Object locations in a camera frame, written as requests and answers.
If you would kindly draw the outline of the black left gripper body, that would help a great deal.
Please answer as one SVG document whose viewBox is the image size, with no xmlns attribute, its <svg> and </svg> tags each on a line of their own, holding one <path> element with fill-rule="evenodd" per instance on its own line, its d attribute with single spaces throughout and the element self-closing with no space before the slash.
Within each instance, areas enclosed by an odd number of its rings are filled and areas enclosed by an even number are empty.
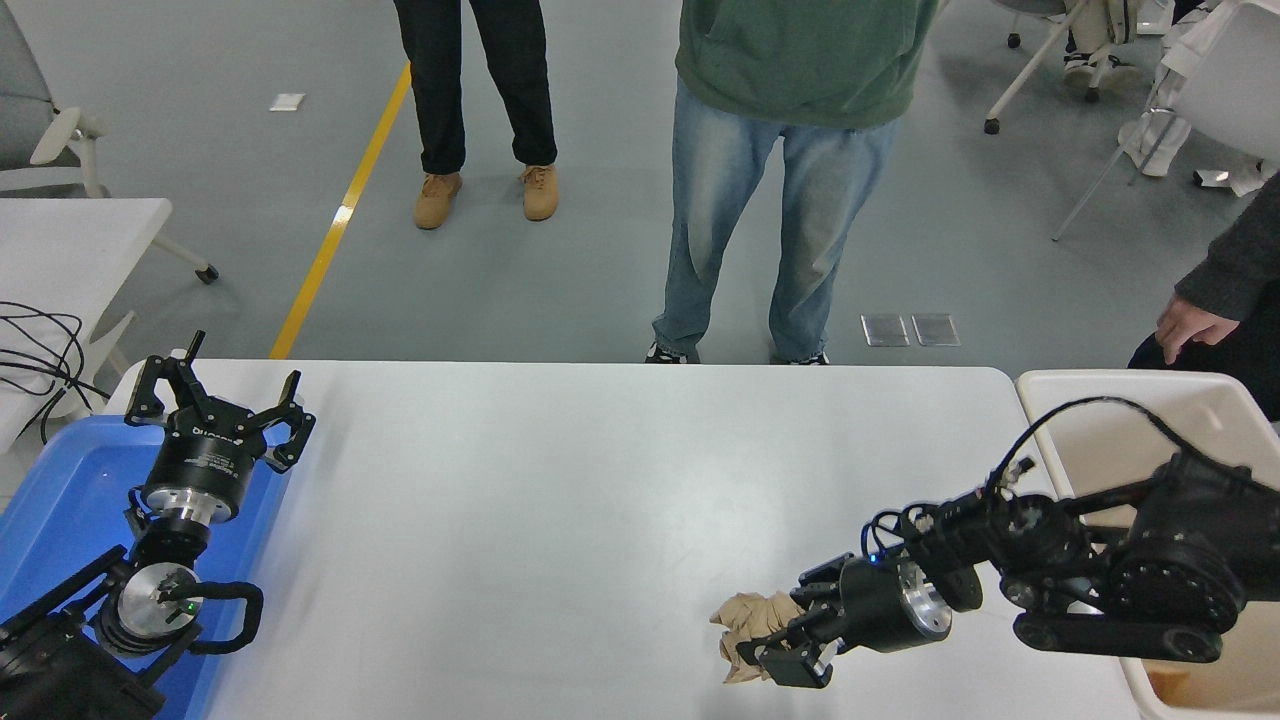
<svg viewBox="0 0 1280 720">
<path fill-rule="evenodd" d="M 238 437 L 234 424 L 209 430 L 172 418 L 165 432 L 147 478 L 148 497 L 189 489 L 220 501 L 244 498 L 253 465 L 266 450 L 264 430 Z"/>
</svg>

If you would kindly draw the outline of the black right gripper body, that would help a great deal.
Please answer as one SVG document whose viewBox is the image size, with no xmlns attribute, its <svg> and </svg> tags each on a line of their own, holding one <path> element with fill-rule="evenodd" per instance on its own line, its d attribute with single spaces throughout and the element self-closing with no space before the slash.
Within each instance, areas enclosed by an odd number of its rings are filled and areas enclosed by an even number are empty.
<svg viewBox="0 0 1280 720">
<path fill-rule="evenodd" d="M 904 606 L 893 562 L 856 559 L 840 571 L 838 601 L 844 612 L 841 639 L 849 648 L 881 653 L 913 646 L 916 628 Z"/>
</svg>

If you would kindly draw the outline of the person's hand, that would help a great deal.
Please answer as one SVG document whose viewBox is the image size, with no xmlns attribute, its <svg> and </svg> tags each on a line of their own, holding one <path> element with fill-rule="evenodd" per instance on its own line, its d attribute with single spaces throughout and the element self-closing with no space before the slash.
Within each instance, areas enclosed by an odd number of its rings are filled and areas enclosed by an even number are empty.
<svg viewBox="0 0 1280 720">
<path fill-rule="evenodd" d="M 1239 320 L 1206 311 L 1175 293 L 1158 316 L 1155 340 L 1164 363 L 1171 366 L 1188 345 L 1215 346 L 1239 325 Z"/>
</svg>

